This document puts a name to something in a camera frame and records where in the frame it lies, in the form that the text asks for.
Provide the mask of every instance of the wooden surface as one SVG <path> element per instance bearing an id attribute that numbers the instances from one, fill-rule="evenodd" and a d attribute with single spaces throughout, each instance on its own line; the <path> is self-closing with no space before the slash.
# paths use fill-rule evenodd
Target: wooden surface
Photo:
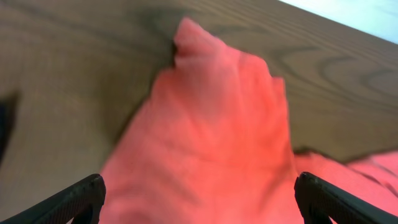
<path id="1" fill-rule="evenodd" d="M 0 220 L 98 172 L 190 16 L 286 79 L 292 142 L 398 146 L 398 46 L 274 0 L 0 0 L 0 95 L 21 96 Z"/>

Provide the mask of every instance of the crumpled fabric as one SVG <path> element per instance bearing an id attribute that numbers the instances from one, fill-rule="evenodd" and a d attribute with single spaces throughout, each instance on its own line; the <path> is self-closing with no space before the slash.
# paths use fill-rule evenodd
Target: crumpled fabric
<path id="1" fill-rule="evenodd" d="M 284 81 L 190 19 L 101 175 L 100 223 L 303 223 L 294 198 L 309 171 L 398 215 L 398 153 L 343 166 L 295 156 Z"/>

